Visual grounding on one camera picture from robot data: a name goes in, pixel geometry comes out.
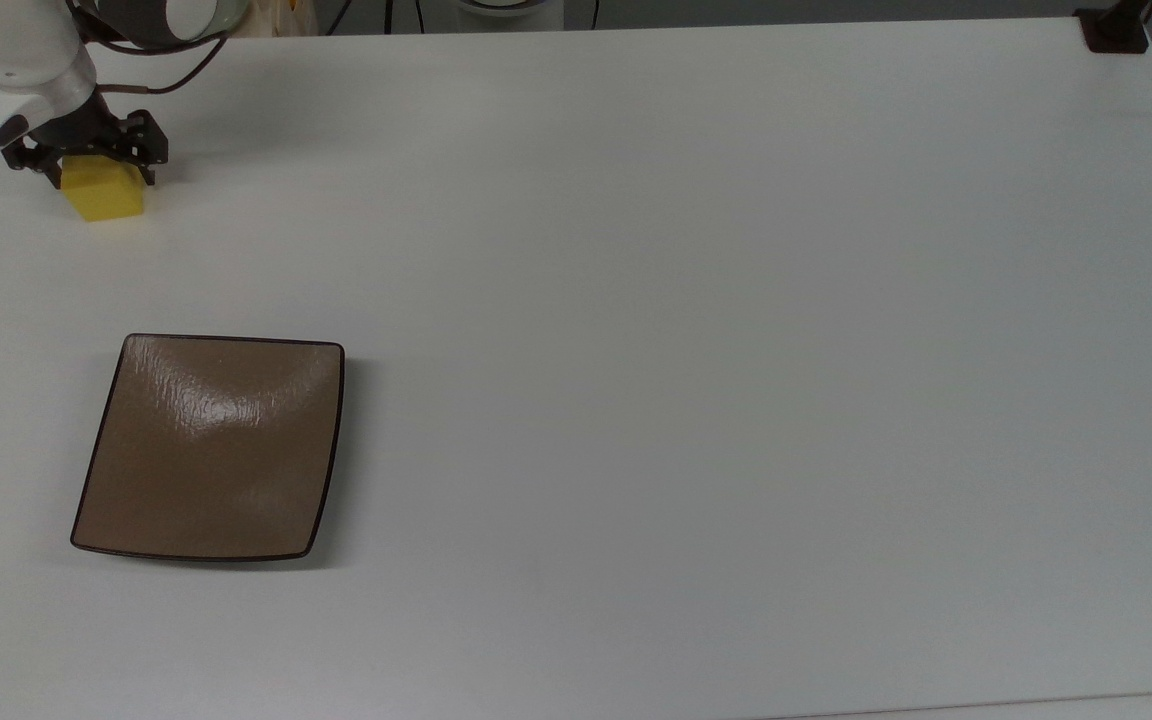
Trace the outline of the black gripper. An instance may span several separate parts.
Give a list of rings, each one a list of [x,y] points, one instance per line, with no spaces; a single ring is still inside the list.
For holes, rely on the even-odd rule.
[[[141,172],[146,185],[156,185],[156,168],[169,161],[169,141],[147,109],[136,109],[120,122],[111,114],[103,94],[88,100],[63,118],[46,120],[1,150],[13,170],[29,170],[61,187],[61,156],[105,156],[123,160]]]

